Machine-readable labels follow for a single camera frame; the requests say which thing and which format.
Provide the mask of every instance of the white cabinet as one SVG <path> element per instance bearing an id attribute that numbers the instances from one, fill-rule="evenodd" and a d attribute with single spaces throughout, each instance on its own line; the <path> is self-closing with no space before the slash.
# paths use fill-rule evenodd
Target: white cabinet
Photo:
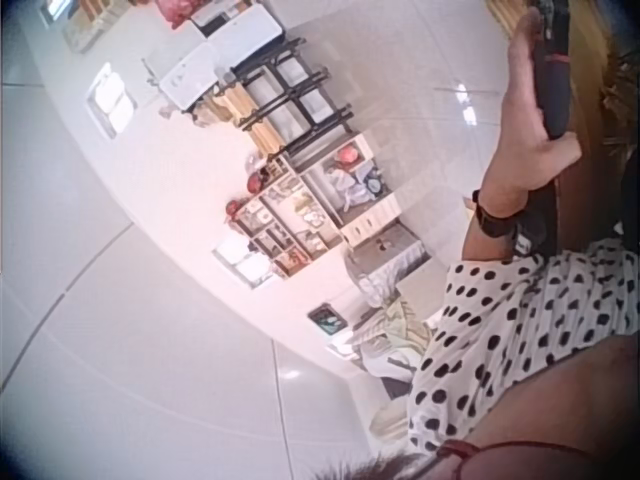
<path id="1" fill-rule="evenodd" d="M 345 225 L 340 232 L 349 246 L 353 248 L 380 232 L 401 213 L 402 210 L 395 193 L 390 193 Z"/>

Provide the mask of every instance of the white tiled floor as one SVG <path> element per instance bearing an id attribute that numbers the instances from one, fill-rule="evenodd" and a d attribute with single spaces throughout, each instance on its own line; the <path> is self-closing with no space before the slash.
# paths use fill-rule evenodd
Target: white tiled floor
<path id="1" fill-rule="evenodd" d="M 276 15 L 289 3 L 273 1 Z M 485 2 L 359 0 L 324 16 L 318 2 L 295 3 L 314 15 L 289 33 L 308 40 L 310 64 L 332 72 L 327 90 L 353 105 L 354 126 L 374 132 L 404 223 L 430 254 L 455 261 L 468 225 L 463 197 L 480 186 L 497 144 L 507 84 L 507 40 Z M 460 84 L 465 105 L 453 91 Z M 475 126 L 464 121 L 468 106 Z"/>

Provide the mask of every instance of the shelving unit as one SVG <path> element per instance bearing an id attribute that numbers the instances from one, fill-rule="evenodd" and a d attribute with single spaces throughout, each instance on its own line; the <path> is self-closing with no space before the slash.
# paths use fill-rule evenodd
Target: shelving unit
<path id="1" fill-rule="evenodd" d="M 285 39 L 269 52 L 234 69 L 238 79 L 234 88 L 242 88 L 247 97 L 252 98 L 244 89 L 262 85 L 258 81 L 266 81 L 274 91 L 274 96 L 269 97 L 258 95 L 256 90 L 254 100 L 245 102 L 253 106 L 244 108 L 244 115 L 235 116 L 238 126 L 250 133 L 264 125 L 275 126 L 272 114 L 286 104 L 287 108 L 291 105 L 299 111 L 301 125 L 306 123 L 309 127 L 289 138 L 286 144 L 280 143 L 277 151 L 269 152 L 267 161 L 278 162 L 282 174 L 264 185 L 260 193 L 246 199 L 234 216 L 239 231 L 248 237 L 256 251 L 270 259 L 274 271 L 283 278 L 296 275 L 343 241 L 355 248 L 400 213 L 395 196 L 384 186 L 376 200 L 343 211 L 342 195 L 325 172 L 331 167 L 339 168 L 363 182 L 375 167 L 375 154 L 365 133 L 354 132 L 346 123 L 353 117 L 350 106 L 336 107 L 324 91 L 322 85 L 329 72 L 325 68 L 313 72 L 300 58 L 298 48 L 303 44 L 301 39 Z M 290 60 L 299 65 L 281 72 L 279 67 Z M 328 105 L 328 112 L 323 110 L 323 115 L 305 108 L 303 97 L 313 91 Z M 262 102 L 257 100 L 260 97 L 264 97 Z M 338 127 L 343 127 L 344 134 Z"/>

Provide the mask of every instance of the black wristband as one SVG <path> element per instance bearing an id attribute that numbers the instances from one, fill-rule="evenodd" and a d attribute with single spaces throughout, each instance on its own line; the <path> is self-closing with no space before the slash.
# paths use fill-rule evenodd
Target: black wristband
<path id="1" fill-rule="evenodd" d="M 478 203 L 480 196 L 480 190 L 473 192 L 473 202 L 476 204 L 476 218 L 482 232 L 491 238 L 501 238 L 508 235 L 513 235 L 516 230 L 516 216 L 507 218 L 496 218 L 491 216 L 487 211 L 482 208 Z"/>

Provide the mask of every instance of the wall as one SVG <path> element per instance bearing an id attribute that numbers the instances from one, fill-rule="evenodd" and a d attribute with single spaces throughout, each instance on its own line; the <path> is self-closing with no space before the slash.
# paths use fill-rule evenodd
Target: wall
<path id="1" fill-rule="evenodd" d="M 132 225 L 20 30 L 2 33 L 4 453 L 29 478 L 69 480 L 304 480 L 368 455 L 347 384 L 246 323 Z"/>
<path id="2" fill-rule="evenodd" d="M 43 83 L 62 121 L 116 201 L 158 247 L 200 285 L 268 336 L 324 368 L 357 372 L 324 349 L 326 338 L 306 314 L 325 301 L 345 315 L 362 301 L 336 249 L 287 282 L 250 291 L 211 255 L 225 232 L 224 205 L 244 194 L 249 137 L 228 125 L 206 130 L 158 114 L 162 98 L 147 83 L 141 59 L 171 35 L 155 5 L 131 8 L 84 55 L 73 54 L 62 34 L 46 29 L 30 2 L 19 20 Z M 139 108 L 131 124 L 108 140 L 89 117 L 85 98 L 95 75 L 111 62 Z"/>

